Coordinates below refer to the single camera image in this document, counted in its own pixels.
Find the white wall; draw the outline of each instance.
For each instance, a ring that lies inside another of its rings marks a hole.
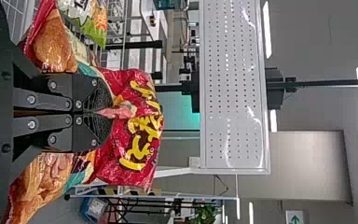
[[[356,78],[358,1],[270,1],[272,57],[287,77]],[[281,130],[344,130],[358,223],[358,91],[307,90],[287,100]]]

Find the blue object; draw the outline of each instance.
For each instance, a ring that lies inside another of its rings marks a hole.
[[[91,223],[94,223],[94,224],[98,224],[97,218],[91,217],[88,214],[90,201],[91,201],[91,198],[84,199],[84,201],[80,207],[80,214],[81,214],[81,216],[85,217],[87,221],[90,221]]]
[[[170,10],[182,7],[183,0],[154,0],[157,10]]]

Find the chip bag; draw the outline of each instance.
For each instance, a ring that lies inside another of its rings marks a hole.
[[[75,58],[78,62],[82,62],[86,65],[91,65],[95,67],[100,66],[100,61],[92,50],[90,50],[86,45],[84,45],[80,40],[72,34],[72,32],[65,27],[66,34],[72,46],[72,51],[75,54]]]
[[[110,185],[150,189],[157,168],[163,115],[146,72],[98,68],[115,95],[112,108],[99,113],[115,118],[106,144],[96,151],[95,172]]]
[[[105,48],[107,11],[97,0],[57,0],[60,12],[80,32]]]
[[[58,199],[72,186],[85,183],[94,171],[94,159],[95,150],[37,156],[10,186],[3,223],[28,223],[38,209]]]
[[[42,0],[23,52],[43,73],[75,73],[77,61],[55,0]]]

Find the wire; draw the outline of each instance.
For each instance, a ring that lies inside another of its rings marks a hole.
[[[292,97],[294,94],[295,94],[295,92],[292,92],[292,94],[290,94],[290,95],[284,97],[283,100],[285,101],[285,100],[289,99],[289,98]]]
[[[214,195],[214,190],[215,190],[215,179],[218,179],[219,182],[220,182],[223,186],[226,187],[226,189],[225,189],[223,192],[221,192],[218,196],[222,196],[223,194],[227,193],[227,192],[230,190],[230,187],[229,187],[227,184],[225,184],[225,182],[220,178],[219,175],[214,175],[214,176],[213,176],[213,195]]]

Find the black metal pole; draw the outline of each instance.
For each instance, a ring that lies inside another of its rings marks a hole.
[[[156,85],[156,92],[184,91],[183,85]]]
[[[299,82],[268,82],[267,89],[307,88],[307,87],[358,87],[358,79],[299,81]]]
[[[125,44],[125,49],[162,49],[162,40],[145,41],[145,42],[130,42]],[[123,49],[122,44],[106,45],[106,50]]]
[[[111,203],[110,205],[119,206],[122,204],[119,203]],[[175,204],[173,205],[164,205],[164,204],[129,204],[133,207],[156,207],[156,208],[175,208],[178,207]],[[181,206],[182,208],[200,208],[199,206]]]

